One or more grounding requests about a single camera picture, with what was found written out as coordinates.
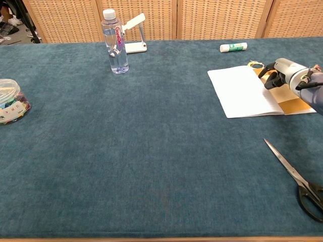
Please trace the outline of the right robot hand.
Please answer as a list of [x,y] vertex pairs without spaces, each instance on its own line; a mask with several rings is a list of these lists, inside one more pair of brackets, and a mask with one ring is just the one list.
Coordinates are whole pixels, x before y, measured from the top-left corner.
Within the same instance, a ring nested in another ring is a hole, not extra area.
[[286,58],[278,58],[274,63],[265,66],[258,77],[261,79],[268,72],[271,74],[264,83],[264,87],[268,90],[287,84],[290,90],[298,95],[299,91],[313,88],[316,84],[310,81],[314,71]]

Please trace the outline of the orange cream bookmark with tassel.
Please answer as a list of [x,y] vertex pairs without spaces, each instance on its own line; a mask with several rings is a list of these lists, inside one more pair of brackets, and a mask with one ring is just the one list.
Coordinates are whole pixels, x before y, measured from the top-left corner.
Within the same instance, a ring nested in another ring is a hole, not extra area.
[[[259,75],[259,73],[266,65],[256,61],[250,61],[248,63],[248,66],[252,67],[256,74]],[[260,79],[263,82],[263,84],[265,83],[270,74],[271,72],[268,72]],[[316,112],[298,95],[294,94],[287,84],[278,88],[270,89],[268,91],[273,96],[275,102],[278,104],[278,106],[283,111],[283,114],[285,115]]]

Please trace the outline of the open white notebook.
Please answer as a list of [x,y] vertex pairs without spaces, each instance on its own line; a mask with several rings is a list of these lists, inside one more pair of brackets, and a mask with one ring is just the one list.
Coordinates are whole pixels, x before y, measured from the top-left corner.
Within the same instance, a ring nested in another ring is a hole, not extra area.
[[227,118],[285,115],[252,67],[207,73]]

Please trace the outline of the white green glue stick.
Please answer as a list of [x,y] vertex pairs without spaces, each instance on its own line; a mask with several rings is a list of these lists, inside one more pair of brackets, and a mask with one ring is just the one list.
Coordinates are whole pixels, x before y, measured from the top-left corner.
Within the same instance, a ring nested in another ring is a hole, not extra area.
[[246,50],[247,47],[248,47],[248,44],[246,42],[222,44],[220,46],[220,52],[225,53],[225,52],[243,51],[243,50]]

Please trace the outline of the wicker folding screen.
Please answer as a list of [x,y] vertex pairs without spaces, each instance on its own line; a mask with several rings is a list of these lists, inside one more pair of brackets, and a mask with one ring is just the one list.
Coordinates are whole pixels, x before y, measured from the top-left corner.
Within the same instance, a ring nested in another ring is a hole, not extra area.
[[22,0],[46,43],[103,40],[103,10],[145,15],[147,40],[323,36],[323,0]]

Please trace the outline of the white folding phone stand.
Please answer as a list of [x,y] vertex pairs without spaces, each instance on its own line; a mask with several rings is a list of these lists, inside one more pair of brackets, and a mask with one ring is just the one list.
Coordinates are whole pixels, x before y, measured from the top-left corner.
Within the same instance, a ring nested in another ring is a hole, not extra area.
[[125,25],[122,26],[123,36],[125,36],[126,31],[130,30],[136,26],[139,28],[139,33],[141,37],[140,42],[131,42],[125,44],[125,50],[127,54],[139,53],[147,51],[147,44],[145,42],[144,31],[143,31],[143,22],[145,21],[145,14],[141,13],[131,20],[127,21]]

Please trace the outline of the clear plastic water bottle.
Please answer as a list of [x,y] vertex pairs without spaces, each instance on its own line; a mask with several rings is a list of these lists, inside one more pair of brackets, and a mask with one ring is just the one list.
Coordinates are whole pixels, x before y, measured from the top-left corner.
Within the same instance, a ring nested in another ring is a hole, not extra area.
[[109,55],[110,66],[115,74],[123,74],[129,70],[123,28],[114,9],[103,10],[101,27]]

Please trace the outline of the teal blue table cloth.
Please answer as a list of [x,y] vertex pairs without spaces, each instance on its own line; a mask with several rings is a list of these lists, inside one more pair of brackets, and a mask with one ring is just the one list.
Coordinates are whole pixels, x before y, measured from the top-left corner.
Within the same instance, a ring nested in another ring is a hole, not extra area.
[[32,106],[0,126],[0,237],[323,236],[265,144],[323,185],[323,116],[228,119],[207,74],[323,66],[323,37],[220,44],[150,41],[122,75],[104,43],[0,45]]

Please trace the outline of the black tripod stand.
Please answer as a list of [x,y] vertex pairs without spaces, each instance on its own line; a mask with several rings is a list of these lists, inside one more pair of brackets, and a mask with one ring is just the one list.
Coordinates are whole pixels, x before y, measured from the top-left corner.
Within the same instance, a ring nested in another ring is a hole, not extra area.
[[22,0],[13,0],[15,2],[15,4],[17,5],[17,9],[18,12],[21,13],[23,19],[25,20],[28,29],[30,30],[31,34],[32,34],[32,38],[31,38],[31,42],[33,43],[40,43],[40,40],[37,36],[37,34],[35,33],[35,26],[32,23],[32,21],[30,20],[29,15],[27,14],[26,8],[24,7],[23,1]]

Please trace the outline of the white sneaker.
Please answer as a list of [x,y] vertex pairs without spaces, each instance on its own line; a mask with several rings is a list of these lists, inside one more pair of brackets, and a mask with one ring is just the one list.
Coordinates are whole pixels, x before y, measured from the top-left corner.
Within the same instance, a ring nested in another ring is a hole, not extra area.
[[15,15],[12,15],[9,19],[8,19],[8,23],[13,25],[13,26],[19,26],[22,25],[23,22],[20,19],[17,19]]

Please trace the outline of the clear jar of colourful clips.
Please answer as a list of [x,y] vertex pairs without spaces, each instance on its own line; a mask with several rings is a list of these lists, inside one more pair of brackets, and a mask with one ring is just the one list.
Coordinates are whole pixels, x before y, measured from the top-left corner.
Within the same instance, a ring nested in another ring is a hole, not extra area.
[[0,79],[0,125],[17,121],[31,109],[31,104],[19,84],[12,79]]

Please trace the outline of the black handled steel scissors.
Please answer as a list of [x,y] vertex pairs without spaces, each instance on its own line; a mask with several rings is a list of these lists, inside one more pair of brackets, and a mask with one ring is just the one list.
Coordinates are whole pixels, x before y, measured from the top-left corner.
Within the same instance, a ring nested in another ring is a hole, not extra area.
[[321,218],[312,213],[303,202],[303,198],[307,198],[323,214],[323,195],[320,195],[320,192],[323,192],[323,187],[307,181],[266,138],[263,140],[296,182],[298,186],[297,198],[300,207],[309,217],[317,222],[323,223],[323,217]]

